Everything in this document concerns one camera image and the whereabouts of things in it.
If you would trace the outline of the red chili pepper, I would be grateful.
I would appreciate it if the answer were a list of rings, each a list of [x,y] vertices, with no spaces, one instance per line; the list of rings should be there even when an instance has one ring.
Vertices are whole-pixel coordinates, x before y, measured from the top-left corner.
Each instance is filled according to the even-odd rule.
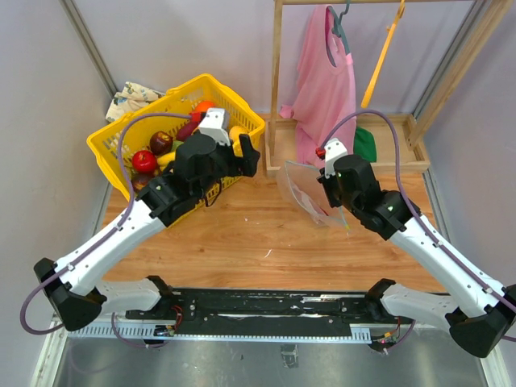
[[[308,214],[313,216],[327,215],[327,212],[310,195],[299,189],[297,185],[291,185],[290,188],[295,202]]]

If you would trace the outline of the yellow lemon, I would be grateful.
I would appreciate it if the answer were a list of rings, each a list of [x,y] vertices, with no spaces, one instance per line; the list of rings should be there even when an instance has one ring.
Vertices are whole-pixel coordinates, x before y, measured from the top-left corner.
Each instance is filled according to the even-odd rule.
[[[234,151],[235,155],[238,157],[243,156],[243,151],[242,151],[241,142],[240,142],[239,137],[241,135],[246,135],[247,133],[248,132],[246,131],[246,129],[244,127],[241,127],[238,125],[231,127],[231,129],[229,130],[229,137],[232,142],[233,151]]]

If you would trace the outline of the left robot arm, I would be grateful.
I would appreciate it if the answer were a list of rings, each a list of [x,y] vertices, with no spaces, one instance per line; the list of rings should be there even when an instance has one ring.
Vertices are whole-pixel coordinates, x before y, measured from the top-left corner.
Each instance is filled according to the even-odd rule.
[[[143,241],[173,225],[208,201],[212,187],[225,177],[253,177],[259,152],[248,135],[239,136],[242,150],[217,144],[208,135],[189,137],[177,150],[170,173],[152,178],[107,227],[58,261],[47,258],[35,274],[67,331],[77,331],[104,314],[138,310],[153,318],[173,308],[170,288],[158,276],[140,281],[106,282],[103,276]]]

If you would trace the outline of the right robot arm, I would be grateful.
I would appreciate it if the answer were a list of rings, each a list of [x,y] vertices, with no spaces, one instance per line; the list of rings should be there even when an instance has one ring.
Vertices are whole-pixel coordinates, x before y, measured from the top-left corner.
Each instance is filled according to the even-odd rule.
[[[410,318],[450,334],[469,354],[485,358],[515,322],[515,288],[483,273],[431,225],[400,191],[384,190],[361,156],[327,156],[318,182],[332,207],[344,207],[366,229],[410,254],[447,291],[437,295],[379,280],[365,295],[376,323]]]

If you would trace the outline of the clear zip top bag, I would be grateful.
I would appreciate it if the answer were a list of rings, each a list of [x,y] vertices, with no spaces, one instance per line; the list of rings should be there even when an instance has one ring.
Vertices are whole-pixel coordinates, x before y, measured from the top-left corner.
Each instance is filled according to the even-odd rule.
[[[331,208],[328,204],[323,187],[318,183],[319,170],[313,165],[299,164],[287,160],[276,174],[276,183],[282,199],[297,209],[304,218],[309,219],[317,227],[338,228],[346,235],[350,233],[342,207]],[[313,216],[303,210],[294,200],[291,185],[297,185],[299,189],[311,196],[326,212],[326,216]]]

